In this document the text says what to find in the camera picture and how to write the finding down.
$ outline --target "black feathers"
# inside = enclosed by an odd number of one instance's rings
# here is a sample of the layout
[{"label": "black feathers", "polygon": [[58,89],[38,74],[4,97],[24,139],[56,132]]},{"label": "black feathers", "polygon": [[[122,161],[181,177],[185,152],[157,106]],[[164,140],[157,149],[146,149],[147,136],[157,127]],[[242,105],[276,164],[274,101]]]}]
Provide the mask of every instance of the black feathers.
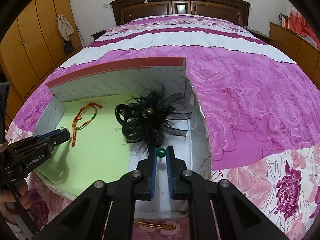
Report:
[{"label": "black feathers", "polygon": [[173,135],[186,136],[187,131],[175,129],[170,120],[185,120],[190,113],[179,114],[173,106],[183,99],[181,93],[164,98],[165,89],[152,91],[147,97],[132,98],[128,105],[118,105],[116,119],[122,125],[122,133],[127,143],[145,142],[148,149],[159,148],[164,141],[164,131]]}]

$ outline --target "open box lid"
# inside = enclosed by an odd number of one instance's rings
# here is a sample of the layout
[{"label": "open box lid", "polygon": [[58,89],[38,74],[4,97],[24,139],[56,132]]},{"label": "open box lid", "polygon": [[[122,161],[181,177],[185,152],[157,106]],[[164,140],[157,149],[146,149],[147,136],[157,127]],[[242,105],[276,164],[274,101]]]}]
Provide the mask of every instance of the open box lid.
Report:
[{"label": "open box lid", "polygon": [[159,81],[166,95],[185,92],[186,60],[182,57],[147,57],[94,65],[56,78],[46,85],[60,101],[75,101],[114,94],[141,94]]}]

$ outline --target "wardrobe door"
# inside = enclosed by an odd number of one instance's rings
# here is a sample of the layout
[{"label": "wardrobe door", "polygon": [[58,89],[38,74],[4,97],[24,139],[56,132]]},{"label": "wardrobe door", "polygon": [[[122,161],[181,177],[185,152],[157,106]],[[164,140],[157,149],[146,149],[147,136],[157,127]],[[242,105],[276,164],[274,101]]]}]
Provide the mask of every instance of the wardrobe door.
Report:
[{"label": "wardrobe door", "polygon": [[300,40],[301,39],[299,39],[298,36],[287,30],[284,30],[280,50],[290,59],[295,60],[299,49]]},{"label": "wardrobe door", "polygon": [[320,90],[320,68],[318,68],[318,67],[315,68],[315,71],[312,75],[311,80],[316,85],[316,87]]},{"label": "wardrobe door", "polygon": [[295,62],[309,78],[312,77],[315,71],[318,58],[319,51],[308,42],[301,40]]},{"label": "wardrobe door", "polygon": [[283,33],[283,28],[270,22],[269,38],[272,39],[270,45],[276,47],[277,49],[280,49]]},{"label": "wardrobe door", "polygon": [[57,67],[60,67],[63,63],[65,63],[69,58],[71,58],[72,56],[74,56],[75,54],[77,54],[78,52],[80,52],[82,49],[82,46],[75,49],[73,52],[70,52],[69,54],[67,54],[64,59],[60,60],[56,65]]},{"label": "wardrobe door", "polygon": [[82,45],[78,35],[78,31],[76,29],[75,20],[73,19],[71,6],[69,4],[70,4],[69,0],[54,0],[54,5],[56,8],[57,15],[62,14],[67,19],[67,21],[71,24],[72,28],[75,31],[69,36],[69,38],[72,41],[72,45],[75,47],[75,49],[77,49]]},{"label": "wardrobe door", "polygon": [[41,78],[54,66],[54,62],[41,32],[35,0],[20,13],[18,23],[30,62],[38,77]]},{"label": "wardrobe door", "polygon": [[39,78],[24,48],[18,21],[15,20],[0,43],[1,65],[7,79],[17,89],[21,98],[29,93]]},{"label": "wardrobe door", "polygon": [[6,115],[5,116],[5,130],[8,131],[12,120]]},{"label": "wardrobe door", "polygon": [[32,95],[32,93],[38,88],[38,86],[40,86],[45,80],[46,78],[53,72],[55,71],[56,67],[54,66],[52,69],[50,69],[43,77],[42,79],[40,79],[38,81],[38,83],[34,86],[33,89],[31,89],[31,91],[28,93],[28,95],[26,96],[24,101],[27,101],[27,99]]},{"label": "wardrobe door", "polygon": [[57,16],[53,0],[36,0],[42,34],[54,63],[65,57],[63,38],[57,27]]},{"label": "wardrobe door", "polygon": [[20,108],[23,106],[22,100],[17,95],[15,89],[13,86],[10,87],[9,90],[9,96],[7,101],[7,116],[13,120],[16,116],[17,112],[20,110]]}]

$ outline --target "metal screw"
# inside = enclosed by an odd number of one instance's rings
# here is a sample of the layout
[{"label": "metal screw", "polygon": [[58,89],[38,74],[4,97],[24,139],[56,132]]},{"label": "metal screw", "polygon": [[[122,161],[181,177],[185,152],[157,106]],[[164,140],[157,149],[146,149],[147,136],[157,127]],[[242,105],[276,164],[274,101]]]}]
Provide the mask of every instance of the metal screw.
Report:
[{"label": "metal screw", "polygon": [[131,175],[134,176],[134,177],[139,177],[139,176],[141,176],[141,171],[134,170],[134,171],[131,172]]},{"label": "metal screw", "polygon": [[101,180],[97,180],[93,185],[95,188],[102,188],[104,183]]},{"label": "metal screw", "polygon": [[182,174],[183,174],[183,176],[189,177],[189,176],[192,175],[192,171],[191,171],[191,170],[184,170],[184,171],[182,172]]},{"label": "metal screw", "polygon": [[223,187],[229,187],[230,186],[230,182],[226,179],[222,179],[220,180],[220,185]]}]

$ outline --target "gold hair clip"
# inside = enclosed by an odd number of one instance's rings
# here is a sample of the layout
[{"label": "gold hair clip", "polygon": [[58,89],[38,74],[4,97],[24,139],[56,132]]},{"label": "gold hair clip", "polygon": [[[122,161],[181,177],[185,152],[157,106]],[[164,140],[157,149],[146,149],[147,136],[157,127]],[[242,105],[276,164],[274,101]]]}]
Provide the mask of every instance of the gold hair clip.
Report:
[{"label": "gold hair clip", "polygon": [[144,223],[140,221],[134,222],[136,225],[147,227],[147,228],[156,228],[160,230],[176,230],[175,225],[167,225],[167,224],[152,224],[152,223]]}]

